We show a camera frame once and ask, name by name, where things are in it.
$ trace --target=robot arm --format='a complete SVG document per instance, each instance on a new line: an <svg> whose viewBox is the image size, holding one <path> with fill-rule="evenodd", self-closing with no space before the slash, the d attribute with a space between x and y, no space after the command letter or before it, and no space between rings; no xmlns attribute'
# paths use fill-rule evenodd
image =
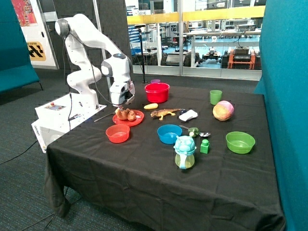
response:
<svg viewBox="0 0 308 231"><path fill-rule="evenodd" d="M74 17L59 19L55 29L60 36L66 37L68 55L72 63L81 69L70 74L73 75L71 78L68 76L68 83L73 84L72 87L80 94L84 94L91 101L90 104L98 103L96 93L93 95L95 91L90 90L88 85L94 83L94 79L101 79L101 72L89 62L83 44L107 50L111 54L110 58L102 62L102 73L114 78L110 88L112 104L120 106L133 101L135 88L129 75L130 60L107 36L99 32L85 15L76 14Z"/></svg>

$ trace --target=blue bowl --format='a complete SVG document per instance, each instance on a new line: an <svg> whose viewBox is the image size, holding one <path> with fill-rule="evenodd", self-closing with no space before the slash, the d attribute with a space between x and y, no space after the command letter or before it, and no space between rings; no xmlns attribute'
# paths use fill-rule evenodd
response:
<svg viewBox="0 0 308 231"><path fill-rule="evenodd" d="M177 136L182 135L182 129L177 125L166 124L158 128L157 134L161 142L175 144Z"/></svg>

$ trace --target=red bowl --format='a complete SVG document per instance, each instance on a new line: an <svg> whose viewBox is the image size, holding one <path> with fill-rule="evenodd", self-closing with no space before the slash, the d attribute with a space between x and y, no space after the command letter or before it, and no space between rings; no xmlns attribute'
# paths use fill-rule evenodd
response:
<svg viewBox="0 0 308 231"><path fill-rule="evenodd" d="M112 143L122 143L129 138L129 131L129 126L116 124L107 128L106 135Z"/></svg>
<svg viewBox="0 0 308 231"><path fill-rule="evenodd" d="M170 86L167 83L151 83L145 86L146 97L151 103L163 103L168 100Z"/></svg>

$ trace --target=teal couch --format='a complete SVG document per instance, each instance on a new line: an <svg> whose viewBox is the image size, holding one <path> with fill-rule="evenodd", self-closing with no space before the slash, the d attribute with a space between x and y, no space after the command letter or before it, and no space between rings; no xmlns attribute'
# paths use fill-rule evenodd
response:
<svg viewBox="0 0 308 231"><path fill-rule="evenodd" d="M0 93L39 82L11 0L1 0L0 31Z"/></svg>
<svg viewBox="0 0 308 231"><path fill-rule="evenodd" d="M308 230L308 1L268 0L260 39L262 78L287 231Z"/></svg>

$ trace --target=green cup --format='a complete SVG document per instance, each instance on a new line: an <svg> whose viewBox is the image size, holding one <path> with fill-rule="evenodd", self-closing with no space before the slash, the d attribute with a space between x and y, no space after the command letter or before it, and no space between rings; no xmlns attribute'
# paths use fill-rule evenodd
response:
<svg viewBox="0 0 308 231"><path fill-rule="evenodd" d="M211 90L210 91L210 101L212 105L216 105L220 100L222 96L222 91L220 90Z"/></svg>

